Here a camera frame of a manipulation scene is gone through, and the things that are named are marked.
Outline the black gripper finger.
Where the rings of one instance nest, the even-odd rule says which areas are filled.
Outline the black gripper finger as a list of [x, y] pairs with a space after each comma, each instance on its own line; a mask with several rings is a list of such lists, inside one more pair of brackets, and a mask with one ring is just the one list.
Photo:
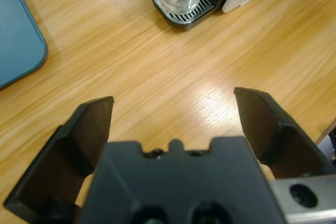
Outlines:
[[53, 132], [4, 201], [27, 223], [74, 223], [76, 199], [109, 138], [112, 96], [80, 104]]
[[266, 92], [236, 87], [243, 133], [255, 157], [276, 179], [335, 174], [335, 167]]

